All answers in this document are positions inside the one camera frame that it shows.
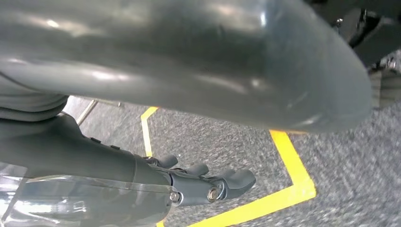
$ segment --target yellow line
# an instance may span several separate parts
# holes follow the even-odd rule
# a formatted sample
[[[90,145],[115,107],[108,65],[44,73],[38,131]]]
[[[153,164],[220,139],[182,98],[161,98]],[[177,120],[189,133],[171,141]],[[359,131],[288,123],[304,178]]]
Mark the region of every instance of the yellow line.
[[[146,156],[152,156],[152,146],[150,145],[148,118],[155,113],[158,107],[150,107],[140,116],[140,122],[142,124],[143,141],[145,143]]]
[[[270,135],[280,153],[281,159],[287,168],[293,184],[303,183],[310,179],[301,159],[299,158],[294,146],[287,133],[283,131],[270,131]]]
[[[246,205],[190,225],[190,227],[226,227],[237,225],[306,201],[314,196],[308,190],[305,191],[304,185],[293,185]]]
[[[190,225],[190,227],[226,227],[250,221],[304,202],[316,196],[316,189],[301,159],[285,132],[270,131],[294,185],[246,205]]]
[[[149,109],[147,109],[147,110],[140,116],[140,119],[141,119],[141,120],[147,120],[152,114],[154,114],[154,113],[156,112],[156,110],[157,110],[158,108],[159,108],[159,107],[154,107],[154,106],[150,107]]]

